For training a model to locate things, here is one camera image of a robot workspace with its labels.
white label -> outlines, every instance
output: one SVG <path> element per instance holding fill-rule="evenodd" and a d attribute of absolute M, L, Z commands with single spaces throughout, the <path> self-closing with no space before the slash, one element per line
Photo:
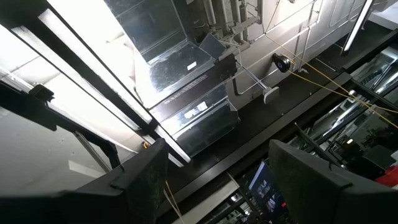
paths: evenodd
<path fill-rule="evenodd" d="M 193 62 L 192 64 L 187 66 L 188 71 L 195 68 L 195 66 L 197 65 L 197 62 Z"/>
<path fill-rule="evenodd" d="M 187 118 L 187 119 L 190 119 L 191 117 L 197 115 L 198 113 L 204 111 L 205 109 L 207 109 L 207 105 L 206 105 L 206 102 L 203 101 L 197 107 L 195 107 L 194 109 L 186 112 L 184 114 L 184 117 Z"/>

ceiling light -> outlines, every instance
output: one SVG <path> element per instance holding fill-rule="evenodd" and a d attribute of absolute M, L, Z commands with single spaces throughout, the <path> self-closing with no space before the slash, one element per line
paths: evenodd
<path fill-rule="evenodd" d="M 362 25 L 366 22 L 366 16 L 367 16 L 368 11 L 370 10 L 372 4 L 373 4 L 373 0 L 366 0 L 364 6 L 362 7 L 361 12 L 359 13 L 358 19 L 356 20 L 352 31 L 348 35 L 347 41 L 346 41 L 346 43 L 343 47 L 343 51 L 341 53 L 342 55 L 346 55 L 348 53 L 348 50 L 351 47 L 351 45 L 353 44 L 356 34 L 358 33 L 358 31 L 362 27 Z"/>

screen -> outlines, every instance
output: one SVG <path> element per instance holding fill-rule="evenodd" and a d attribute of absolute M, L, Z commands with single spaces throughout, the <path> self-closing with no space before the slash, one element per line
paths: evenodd
<path fill-rule="evenodd" d="M 260 207 L 264 219 L 272 223 L 286 223 L 290 220 L 289 211 L 281 192 L 276 186 L 274 175 L 264 161 L 261 162 L 252 179 L 249 190 Z"/>

